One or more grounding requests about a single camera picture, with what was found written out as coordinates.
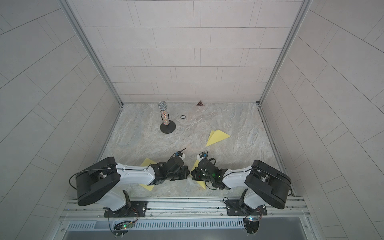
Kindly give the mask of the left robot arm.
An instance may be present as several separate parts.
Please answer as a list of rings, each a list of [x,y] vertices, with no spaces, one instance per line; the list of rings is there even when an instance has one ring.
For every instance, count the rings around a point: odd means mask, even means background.
[[[119,193],[118,188],[126,184],[145,186],[161,185],[165,181],[185,180],[191,171],[184,165],[185,155],[178,153],[168,161],[150,164],[147,167],[135,167],[118,164],[115,158],[108,157],[96,164],[75,173],[79,206],[100,204],[116,212],[129,204],[126,192]]]

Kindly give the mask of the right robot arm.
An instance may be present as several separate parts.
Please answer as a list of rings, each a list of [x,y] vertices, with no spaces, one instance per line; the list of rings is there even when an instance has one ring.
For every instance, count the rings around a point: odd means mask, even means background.
[[[219,169],[208,159],[201,159],[191,172],[194,181],[211,183],[216,190],[245,187],[242,204],[255,210],[264,204],[284,209],[291,190],[291,178],[270,165],[255,160],[239,170]]]

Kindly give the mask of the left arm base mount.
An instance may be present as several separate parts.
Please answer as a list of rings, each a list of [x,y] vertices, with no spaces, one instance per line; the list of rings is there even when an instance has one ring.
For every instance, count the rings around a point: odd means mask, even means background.
[[[104,205],[105,218],[141,218],[144,217],[148,201],[131,201],[129,194],[123,190],[123,195],[108,192],[98,203]]]

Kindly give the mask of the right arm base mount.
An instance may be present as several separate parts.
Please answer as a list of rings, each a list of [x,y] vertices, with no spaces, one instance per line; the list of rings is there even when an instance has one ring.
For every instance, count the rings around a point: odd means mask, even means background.
[[[240,199],[231,200],[223,197],[223,202],[226,204],[228,216],[259,216],[263,217],[268,214],[266,205],[256,207],[249,207],[245,204],[245,196],[248,189],[245,189]]]

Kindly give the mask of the yellow square paper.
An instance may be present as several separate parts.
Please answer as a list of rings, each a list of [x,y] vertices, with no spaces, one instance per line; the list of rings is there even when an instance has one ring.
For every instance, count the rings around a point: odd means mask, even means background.
[[[218,143],[222,140],[228,139],[230,137],[231,137],[230,135],[228,135],[228,134],[226,134],[220,130],[211,131],[211,133],[209,135],[209,139],[208,139],[207,144],[206,144],[206,147],[213,145],[215,143]]]

